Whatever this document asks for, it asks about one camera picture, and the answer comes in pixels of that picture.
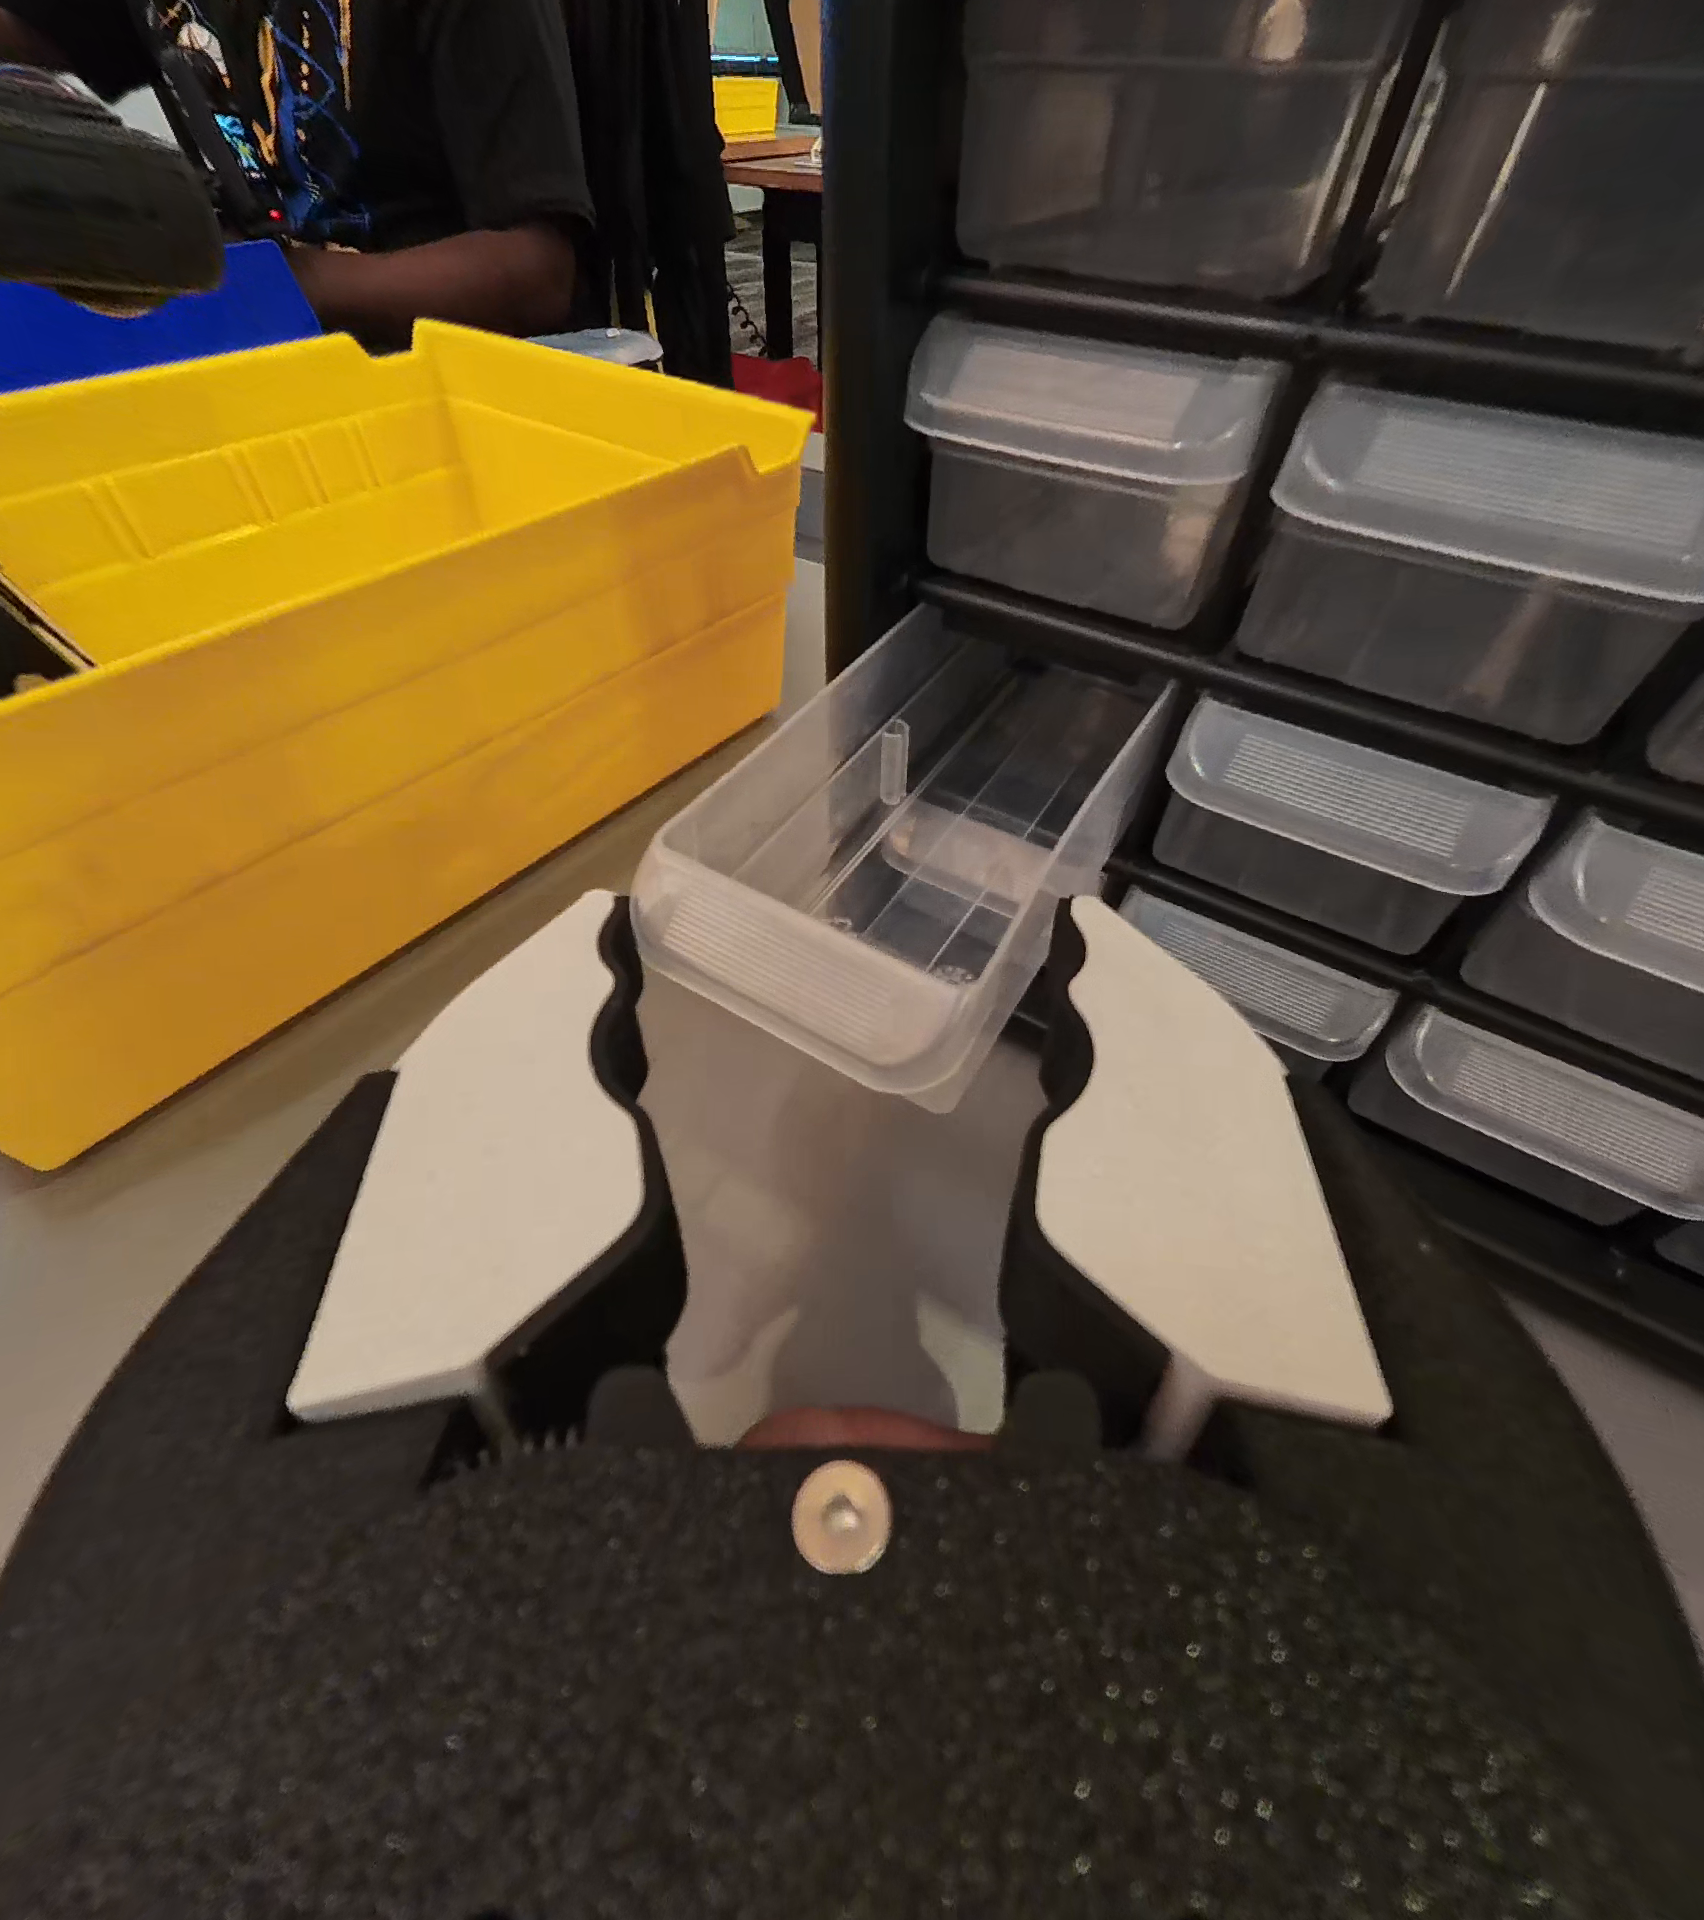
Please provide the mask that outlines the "blue plastic bin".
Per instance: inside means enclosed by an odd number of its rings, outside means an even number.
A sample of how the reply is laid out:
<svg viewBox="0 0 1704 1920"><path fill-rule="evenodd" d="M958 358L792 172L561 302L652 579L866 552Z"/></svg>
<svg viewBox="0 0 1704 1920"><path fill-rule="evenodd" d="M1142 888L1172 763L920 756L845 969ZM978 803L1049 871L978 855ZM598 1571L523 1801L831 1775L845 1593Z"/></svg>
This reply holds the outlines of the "blue plastic bin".
<svg viewBox="0 0 1704 1920"><path fill-rule="evenodd" d="M221 285L130 315L0 282L0 395L318 333L318 318L273 242L231 243Z"/></svg>

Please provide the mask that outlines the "clear plastic drawer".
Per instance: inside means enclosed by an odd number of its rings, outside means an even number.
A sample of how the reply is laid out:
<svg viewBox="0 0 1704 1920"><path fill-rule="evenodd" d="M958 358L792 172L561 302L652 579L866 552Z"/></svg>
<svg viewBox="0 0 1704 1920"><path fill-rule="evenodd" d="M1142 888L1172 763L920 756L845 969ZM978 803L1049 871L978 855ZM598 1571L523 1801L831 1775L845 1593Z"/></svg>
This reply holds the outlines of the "clear plastic drawer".
<svg viewBox="0 0 1704 1920"><path fill-rule="evenodd" d="M1061 902L1098 890L1172 701L915 609L657 832L629 894L644 972L953 1112Z"/></svg>

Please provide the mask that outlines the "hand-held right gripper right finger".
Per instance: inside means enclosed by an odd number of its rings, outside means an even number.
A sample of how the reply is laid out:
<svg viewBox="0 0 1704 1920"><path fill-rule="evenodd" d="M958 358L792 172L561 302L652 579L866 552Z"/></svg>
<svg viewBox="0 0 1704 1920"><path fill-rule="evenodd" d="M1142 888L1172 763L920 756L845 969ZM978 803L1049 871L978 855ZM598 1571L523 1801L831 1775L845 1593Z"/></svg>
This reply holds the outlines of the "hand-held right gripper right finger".
<svg viewBox="0 0 1704 1920"><path fill-rule="evenodd" d="M1295 1084L1095 896L1056 910L1005 1250L1005 1430L1186 1459L1223 1411L1380 1440L1394 1397Z"/></svg>

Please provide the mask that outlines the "dark cloth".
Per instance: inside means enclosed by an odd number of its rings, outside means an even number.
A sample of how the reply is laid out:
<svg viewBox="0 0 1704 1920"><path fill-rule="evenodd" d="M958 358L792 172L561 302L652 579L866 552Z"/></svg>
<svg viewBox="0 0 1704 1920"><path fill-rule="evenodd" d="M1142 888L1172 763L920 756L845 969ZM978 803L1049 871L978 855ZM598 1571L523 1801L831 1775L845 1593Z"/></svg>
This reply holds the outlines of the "dark cloth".
<svg viewBox="0 0 1704 1920"><path fill-rule="evenodd" d="M704 4L565 2L592 224L572 327L649 331L665 372L734 387L734 238Z"/></svg>

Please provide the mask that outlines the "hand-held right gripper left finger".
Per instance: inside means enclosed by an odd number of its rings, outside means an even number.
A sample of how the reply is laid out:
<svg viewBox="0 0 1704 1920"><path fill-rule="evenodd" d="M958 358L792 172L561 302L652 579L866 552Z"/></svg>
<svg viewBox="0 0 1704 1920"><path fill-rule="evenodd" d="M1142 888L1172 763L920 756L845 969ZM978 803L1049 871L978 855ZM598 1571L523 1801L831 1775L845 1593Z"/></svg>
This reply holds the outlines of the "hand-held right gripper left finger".
<svg viewBox="0 0 1704 1920"><path fill-rule="evenodd" d="M644 969L630 903L592 888L473 978L401 1051L304 1347L296 1419L464 1401L624 1259L659 1259L620 1339L649 1362L686 1302L671 1185L642 1107Z"/></svg>

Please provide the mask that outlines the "wooden table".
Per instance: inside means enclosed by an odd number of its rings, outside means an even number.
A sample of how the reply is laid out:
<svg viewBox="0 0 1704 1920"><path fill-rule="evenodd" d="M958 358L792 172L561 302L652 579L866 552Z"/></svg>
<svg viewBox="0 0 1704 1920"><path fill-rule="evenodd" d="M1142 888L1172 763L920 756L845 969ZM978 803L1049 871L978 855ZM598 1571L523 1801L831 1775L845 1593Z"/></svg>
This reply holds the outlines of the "wooden table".
<svg viewBox="0 0 1704 1920"><path fill-rule="evenodd" d="M774 362L795 359L796 322L795 253L813 261L814 346L824 340L827 245L824 245L824 146L820 136L792 133L760 142L736 142L722 150L728 188L756 191L763 324L756 338Z"/></svg>

